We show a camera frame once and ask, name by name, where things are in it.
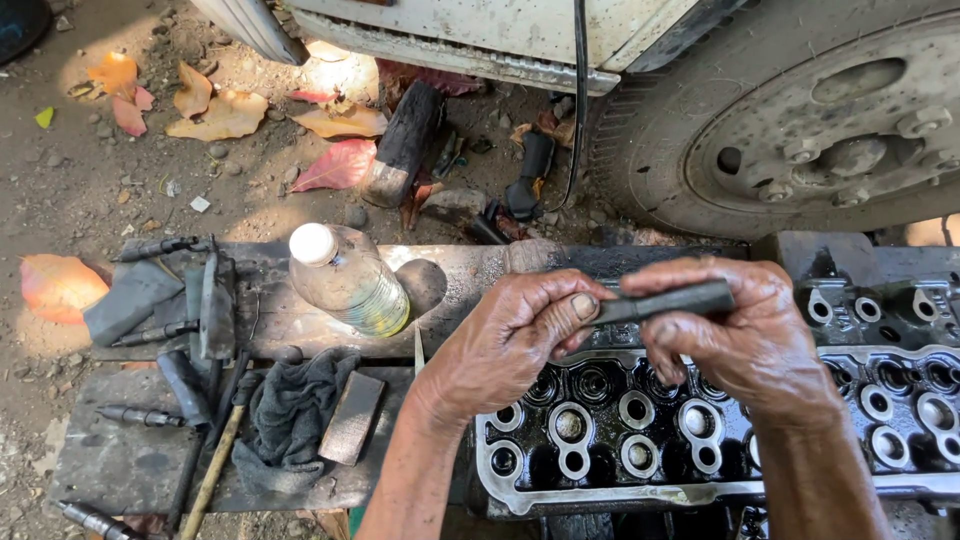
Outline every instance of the wheel rim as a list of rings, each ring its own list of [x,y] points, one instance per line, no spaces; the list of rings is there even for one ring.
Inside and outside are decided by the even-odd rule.
[[[888,28],[755,87],[691,144],[688,186],[718,207],[795,213],[949,182],[960,169],[958,27],[946,14]]]

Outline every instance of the wooden handle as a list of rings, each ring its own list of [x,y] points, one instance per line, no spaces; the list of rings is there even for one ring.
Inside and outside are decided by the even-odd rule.
[[[210,460],[210,468],[206,470],[204,482],[200,484],[200,493],[197,494],[197,500],[193,502],[193,508],[190,510],[190,517],[187,518],[186,525],[183,526],[183,532],[180,534],[181,540],[194,540],[197,538],[197,533],[200,532],[200,525],[203,524],[206,515],[206,506],[213,498],[213,491],[217,488],[220,472],[224,469],[224,463],[233,448],[233,439],[237,436],[240,420],[243,419],[243,413],[246,409],[245,405],[235,405],[230,413],[230,419],[227,420],[224,434],[220,437],[220,442],[217,443],[217,451],[213,453],[213,459]]]

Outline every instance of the forearm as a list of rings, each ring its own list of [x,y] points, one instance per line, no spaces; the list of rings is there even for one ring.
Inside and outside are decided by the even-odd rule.
[[[755,418],[771,538],[891,537],[842,402],[832,416],[804,428]]]
[[[431,406],[407,394],[356,540],[440,538],[464,426],[439,425]]]

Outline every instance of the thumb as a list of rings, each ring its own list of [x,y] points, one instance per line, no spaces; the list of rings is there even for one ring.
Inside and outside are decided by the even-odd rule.
[[[648,346],[704,361],[728,355],[735,343],[730,329],[685,311],[671,311],[651,319],[640,337]]]
[[[599,310],[600,303],[593,295],[586,292],[571,294],[545,307],[515,336],[549,354],[561,341],[592,321]]]

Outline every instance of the whetstone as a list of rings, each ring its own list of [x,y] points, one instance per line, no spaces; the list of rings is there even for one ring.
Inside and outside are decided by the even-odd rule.
[[[383,380],[357,371],[350,373],[320,443],[320,457],[350,467],[356,465],[384,386]]]

